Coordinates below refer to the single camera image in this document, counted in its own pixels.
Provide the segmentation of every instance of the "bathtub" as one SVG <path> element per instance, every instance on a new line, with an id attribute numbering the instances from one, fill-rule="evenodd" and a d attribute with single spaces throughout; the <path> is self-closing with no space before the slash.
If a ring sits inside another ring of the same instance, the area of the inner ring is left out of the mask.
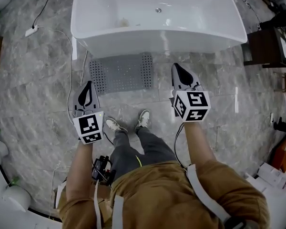
<path id="1" fill-rule="evenodd" d="M 71 33 L 96 58 L 212 53 L 247 41 L 233 0 L 73 0 Z"/>

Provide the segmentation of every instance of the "gray drain grate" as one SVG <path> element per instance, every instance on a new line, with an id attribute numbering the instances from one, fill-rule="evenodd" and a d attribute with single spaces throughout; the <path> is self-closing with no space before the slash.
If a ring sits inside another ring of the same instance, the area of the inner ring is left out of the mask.
<path id="1" fill-rule="evenodd" d="M 153 58 L 150 53 L 141 53 L 93 60 L 90 76 L 100 94 L 151 89 Z"/>

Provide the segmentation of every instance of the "white sneaker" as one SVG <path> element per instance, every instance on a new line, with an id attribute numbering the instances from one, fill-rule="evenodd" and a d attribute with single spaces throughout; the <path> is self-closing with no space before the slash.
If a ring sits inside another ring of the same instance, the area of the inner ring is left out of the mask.
<path id="1" fill-rule="evenodd" d="M 113 118 L 107 117 L 106 118 L 106 124 L 108 125 L 108 127 L 113 130 L 114 132 L 116 132 L 117 130 L 125 130 L 126 132 L 128 132 L 124 127 L 121 127 L 117 121 Z"/>
<path id="2" fill-rule="evenodd" d="M 150 112 L 147 109 L 142 111 L 142 113 L 140 114 L 140 117 L 139 117 L 138 124 L 135 127 L 135 130 L 140 126 L 141 127 L 147 127 L 148 121 L 149 121 L 149 114 L 150 114 Z"/>

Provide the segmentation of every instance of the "gray pants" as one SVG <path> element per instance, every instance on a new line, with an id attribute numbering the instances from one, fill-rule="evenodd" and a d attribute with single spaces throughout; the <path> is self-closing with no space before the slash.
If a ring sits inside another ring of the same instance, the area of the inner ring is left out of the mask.
<path id="1" fill-rule="evenodd" d="M 136 134 L 140 139 L 144 155 L 130 147 L 126 131 L 118 130 L 115 132 L 114 151 L 110 156 L 110 161 L 112 162 L 111 170 L 116 170 L 114 181 L 140 167 L 137 157 L 141 161 L 142 166 L 176 160 L 175 154 L 169 146 L 161 138 L 152 134 L 146 127 L 139 127 L 136 130 Z"/>

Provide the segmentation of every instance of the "white box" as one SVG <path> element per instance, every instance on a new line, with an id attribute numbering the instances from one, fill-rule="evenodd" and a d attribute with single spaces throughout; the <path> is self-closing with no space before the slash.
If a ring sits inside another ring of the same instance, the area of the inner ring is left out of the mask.
<path id="1" fill-rule="evenodd" d="M 207 91 L 177 91 L 173 104 L 183 122 L 201 122 L 211 109 Z"/>
<path id="2" fill-rule="evenodd" d="M 274 187 L 276 187 L 284 177 L 281 171 L 273 168 L 267 163 L 263 163 L 260 166 L 257 175 Z"/>
<path id="3" fill-rule="evenodd" d="M 103 139 L 103 119 L 103 111 L 73 119 L 75 129 L 82 143 L 89 144 Z"/>

